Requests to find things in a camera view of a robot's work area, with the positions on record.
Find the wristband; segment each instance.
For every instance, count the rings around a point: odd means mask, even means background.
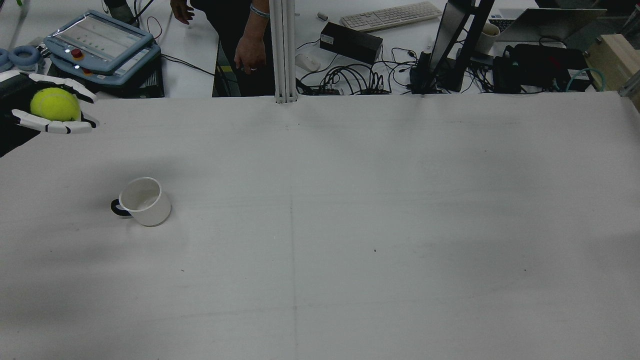
[[[251,4],[249,5],[249,9],[251,9],[251,11],[253,11],[253,13],[254,13],[255,15],[258,15],[259,17],[263,17],[263,18],[265,18],[265,19],[268,19],[268,18],[269,18],[269,13],[262,12],[262,11],[260,11],[260,10],[256,9],[256,8],[255,8],[255,6],[253,5],[253,3],[251,3]]]

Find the black pants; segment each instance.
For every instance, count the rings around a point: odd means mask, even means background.
[[[236,69],[234,56],[236,47],[244,33],[249,18],[251,0],[191,0],[191,6],[203,11],[207,20],[218,33],[220,44],[229,64],[234,70],[242,96],[262,96],[275,94],[273,74],[273,48],[271,46],[271,25],[264,32],[266,67],[253,71],[251,75]]]

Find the yellow tennis ball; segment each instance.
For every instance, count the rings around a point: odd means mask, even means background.
[[[60,88],[38,91],[31,99],[31,113],[51,121],[75,121],[82,116],[77,97]]]

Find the white mug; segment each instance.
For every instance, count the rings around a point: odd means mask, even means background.
[[[500,35],[500,29],[496,25],[487,22],[483,26],[482,33],[480,33],[476,43],[476,51],[481,54],[488,54],[498,35]]]
[[[111,210],[121,217],[132,216],[144,226],[155,226],[169,216],[171,202],[156,179],[139,177],[111,202]]]

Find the mug handle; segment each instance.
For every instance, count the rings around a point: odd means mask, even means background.
[[[122,210],[122,209],[118,209],[116,208],[116,206],[120,205],[120,200],[119,199],[115,199],[114,201],[111,201],[111,210],[113,211],[114,214],[121,216],[121,217],[129,217],[131,216],[131,213],[128,212],[127,210]]]

